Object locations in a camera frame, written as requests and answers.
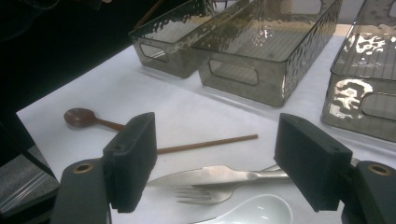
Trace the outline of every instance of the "white ceramic spoon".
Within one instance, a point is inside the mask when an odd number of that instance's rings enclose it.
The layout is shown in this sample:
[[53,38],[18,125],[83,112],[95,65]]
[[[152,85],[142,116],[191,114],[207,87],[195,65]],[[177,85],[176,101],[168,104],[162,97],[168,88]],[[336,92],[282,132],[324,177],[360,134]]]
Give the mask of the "white ceramic spoon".
[[289,205],[272,194],[253,197],[229,211],[228,213],[195,224],[291,224],[293,215]]

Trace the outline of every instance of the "metal fork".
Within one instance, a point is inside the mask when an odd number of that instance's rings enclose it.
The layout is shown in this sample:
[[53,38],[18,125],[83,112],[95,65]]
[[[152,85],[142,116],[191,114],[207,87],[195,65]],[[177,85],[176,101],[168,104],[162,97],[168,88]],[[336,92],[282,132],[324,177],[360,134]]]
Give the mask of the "metal fork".
[[[270,166],[264,171],[280,170],[278,165]],[[175,187],[176,197],[188,200],[177,201],[189,204],[212,204],[221,203],[231,198],[233,191],[244,183],[230,183],[217,185],[193,185],[186,187]]]

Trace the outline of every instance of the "clear organizer bin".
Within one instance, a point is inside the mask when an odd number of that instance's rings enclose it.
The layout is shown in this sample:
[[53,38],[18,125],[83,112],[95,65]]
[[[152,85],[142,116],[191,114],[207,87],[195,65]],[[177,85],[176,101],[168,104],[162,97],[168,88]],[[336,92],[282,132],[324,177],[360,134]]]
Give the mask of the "clear organizer bin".
[[394,0],[365,1],[332,65],[324,123],[396,142]]
[[255,0],[198,40],[204,86],[281,107],[335,31],[341,0],[314,0],[313,14],[290,0]]
[[212,0],[190,0],[129,33],[140,62],[187,78],[198,68],[191,45],[248,4],[239,0],[219,12]]

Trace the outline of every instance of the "knife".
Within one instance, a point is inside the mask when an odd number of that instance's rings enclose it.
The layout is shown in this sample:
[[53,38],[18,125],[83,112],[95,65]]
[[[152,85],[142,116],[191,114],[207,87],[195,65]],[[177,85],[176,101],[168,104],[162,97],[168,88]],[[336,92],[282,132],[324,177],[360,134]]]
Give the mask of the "knife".
[[147,183],[148,187],[174,187],[187,185],[211,185],[250,181],[285,180],[289,176],[281,169],[263,171],[235,171],[227,166],[206,166],[159,177]]

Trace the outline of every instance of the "white table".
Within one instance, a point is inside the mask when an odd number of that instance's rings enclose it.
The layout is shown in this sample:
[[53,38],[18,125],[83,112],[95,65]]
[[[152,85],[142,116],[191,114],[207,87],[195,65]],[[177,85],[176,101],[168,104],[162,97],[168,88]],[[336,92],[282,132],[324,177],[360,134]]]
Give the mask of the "white table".
[[[396,167],[396,144],[343,131],[320,122],[330,77],[330,66],[343,37],[334,36],[282,108],[272,108],[220,91],[203,88],[197,72],[179,79],[143,67],[130,47],[59,90],[18,112],[58,180],[68,165],[102,156],[116,135],[101,126],[68,127],[64,112],[74,107],[95,111],[101,119],[126,123],[155,112],[158,148],[179,146],[239,135],[259,139],[159,155],[150,179],[208,165],[236,170],[261,170],[275,162],[274,148],[279,113],[308,119],[354,151],[362,161]],[[113,223],[192,223],[217,217],[258,194],[275,194],[290,204],[294,223],[341,223],[338,212],[316,214],[297,188],[289,184],[254,184],[238,188],[233,197],[216,205],[176,203],[174,192],[145,189],[132,214],[112,211]]]

